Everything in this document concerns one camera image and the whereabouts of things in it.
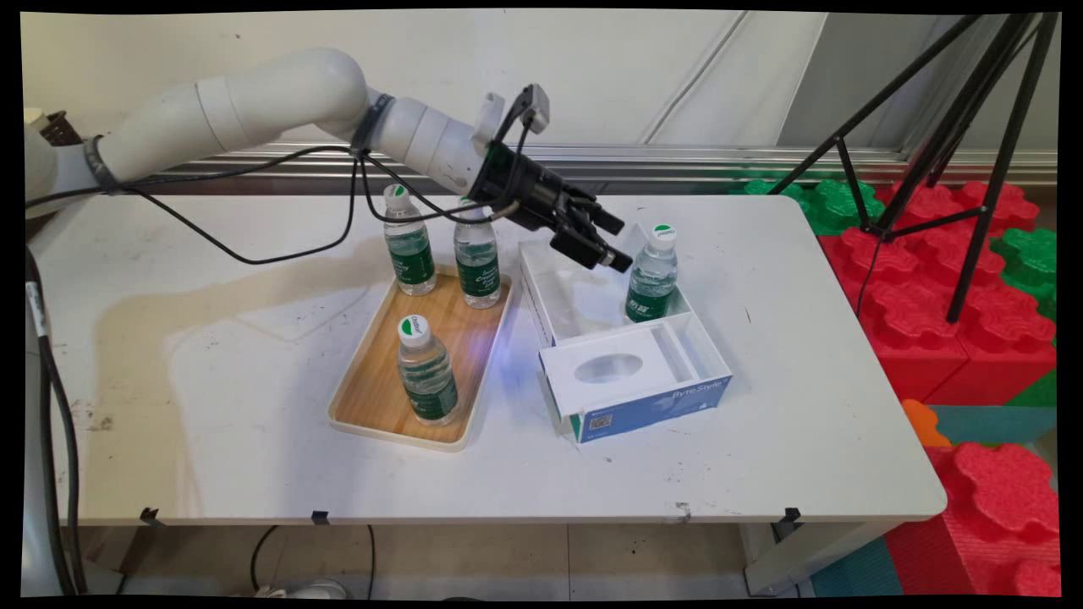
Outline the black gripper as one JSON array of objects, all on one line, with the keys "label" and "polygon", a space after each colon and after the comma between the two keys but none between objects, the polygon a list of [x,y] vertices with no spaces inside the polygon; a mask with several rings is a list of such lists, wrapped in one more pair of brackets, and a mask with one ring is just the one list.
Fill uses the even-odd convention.
[{"label": "black gripper", "polygon": [[507,144],[488,146],[470,200],[484,203],[494,213],[512,206],[514,210],[504,218],[526,230],[550,228],[550,247],[586,269],[605,265],[626,273],[632,265],[630,255],[608,245],[598,232],[619,235],[623,220],[608,212],[593,195]]}]

